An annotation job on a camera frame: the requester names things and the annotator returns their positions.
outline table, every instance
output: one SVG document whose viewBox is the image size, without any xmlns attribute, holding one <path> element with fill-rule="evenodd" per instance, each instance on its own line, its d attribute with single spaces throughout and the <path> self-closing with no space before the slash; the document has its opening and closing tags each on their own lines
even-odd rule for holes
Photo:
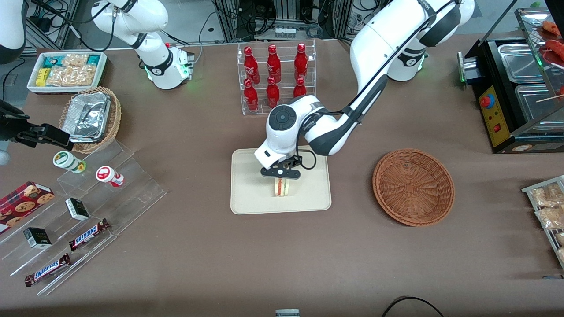
<svg viewBox="0 0 564 317">
<path fill-rule="evenodd" d="M 329 210 L 266 215 L 230 211 L 231 154 L 265 138 L 265 119 L 241 114 L 237 46 L 205 47 L 194 80 L 170 91 L 147 80 L 133 50 L 107 51 L 103 83 L 123 108 L 118 140 L 169 193 L 47 297 L 0 265 L 0 315 L 273 316 L 296 307 L 304 317 L 380 316 L 412 295 L 447 316 L 561 316 L 564 281 L 540 279 L 561 271 L 520 189 L 563 174 L 564 156 L 491 154 L 475 97 L 457 84 L 456 53 L 475 40 L 454 36 L 429 49 L 411 82 L 388 83 L 328 158 Z M 318 97 L 337 110 L 356 94 L 348 47 L 317 45 Z M 68 98 L 29 94 L 24 109 L 32 122 L 57 124 Z M 407 147 L 435 156 L 454 180 L 453 209 L 435 226 L 397 223 L 372 193 L 377 161 Z M 55 147 L 9 151 L 0 195 L 62 173 Z"/>
</svg>

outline yellow control panel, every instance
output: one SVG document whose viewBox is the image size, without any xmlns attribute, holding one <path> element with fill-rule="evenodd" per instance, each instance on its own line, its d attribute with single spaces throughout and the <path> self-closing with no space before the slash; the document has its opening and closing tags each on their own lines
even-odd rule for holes
<svg viewBox="0 0 564 317">
<path fill-rule="evenodd" d="M 497 102 L 497 95 L 494 87 L 491 86 L 486 90 L 478 99 L 480 102 L 480 109 L 482 109 L 482 116 L 486 122 L 488 135 L 494 147 L 501 144 L 503 141 L 509 139 L 509 129 L 507 123 Z"/>
</svg>

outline small black box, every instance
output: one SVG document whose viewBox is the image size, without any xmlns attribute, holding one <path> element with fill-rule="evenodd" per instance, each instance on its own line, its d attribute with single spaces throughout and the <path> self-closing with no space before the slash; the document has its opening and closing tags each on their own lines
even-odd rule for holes
<svg viewBox="0 0 564 317">
<path fill-rule="evenodd" d="M 67 209 L 69 210 L 71 217 L 80 221 L 88 220 L 89 215 L 82 201 L 76 198 L 69 198 L 65 201 L 65 203 L 67 203 Z"/>
<path fill-rule="evenodd" d="M 29 227 L 24 230 L 24 236 L 32 248 L 47 249 L 51 246 L 45 229 Z"/>
</svg>

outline cookie box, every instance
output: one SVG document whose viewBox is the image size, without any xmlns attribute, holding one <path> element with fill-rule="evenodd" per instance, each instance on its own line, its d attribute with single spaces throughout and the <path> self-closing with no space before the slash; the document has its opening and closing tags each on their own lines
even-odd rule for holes
<svg viewBox="0 0 564 317">
<path fill-rule="evenodd" d="M 0 199 L 0 234 L 46 204 L 55 195 L 45 186 L 26 182 Z"/>
<path fill-rule="evenodd" d="M 94 73 L 94 79 L 92 80 L 92 84 L 90 86 L 67 86 L 67 87 L 53 87 L 53 86 L 37 86 L 36 80 L 37 76 L 39 75 L 39 70 L 43 68 L 43 64 L 47 58 L 55 57 L 55 56 L 62 56 L 66 54 L 88 54 L 88 55 L 99 55 L 100 59 L 98 60 L 98 64 L 96 66 L 96 72 Z M 107 61 L 106 54 L 102 52 L 93 52 L 93 51 L 59 51 L 59 52 L 45 52 L 39 54 L 37 57 L 37 61 L 35 66 L 33 67 L 33 71 L 31 76 L 29 77 L 28 81 L 28 90 L 36 93 L 38 95 L 42 94 L 69 94 L 69 93 L 77 93 L 79 91 L 83 91 L 89 88 L 96 88 L 102 79 L 102 74 L 104 72 L 104 67 Z"/>
</svg>

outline snickers bar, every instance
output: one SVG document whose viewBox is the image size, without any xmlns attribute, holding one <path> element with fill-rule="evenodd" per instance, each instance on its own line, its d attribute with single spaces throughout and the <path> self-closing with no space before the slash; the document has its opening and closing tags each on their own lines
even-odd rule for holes
<svg viewBox="0 0 564 317">
<path fill-rule="evenodd" d="M 69 242 L 70 250 L 71 251 L 76 250 L 80 245 L 92 240 L 92 238 L 99 235 L 102 231 L 104 231 L 108 227 L 109 227 L 109 223 L 106 221 L 105 218 L 102 219 L 102 221 L 98 222 L 96 226 L 90 228 L 88 231 L 78 236 L 78 238 Z"/>
<path fill-rule="evenodd" d="M 45 276 L 52 274 L 53 272 L 64 266 L 70 266 L 70 265 L 71 265 L 71 258 L 69 257 L 68 253 L 65 253 L 65 255 L 63 255 L 62 258 L 44 267 L 41 271 L 37 271 L 35 274 L 30 274 L 26 276 L 25 286 L 30 287 L 33 284 L 39 282 Z"/>
</svg>

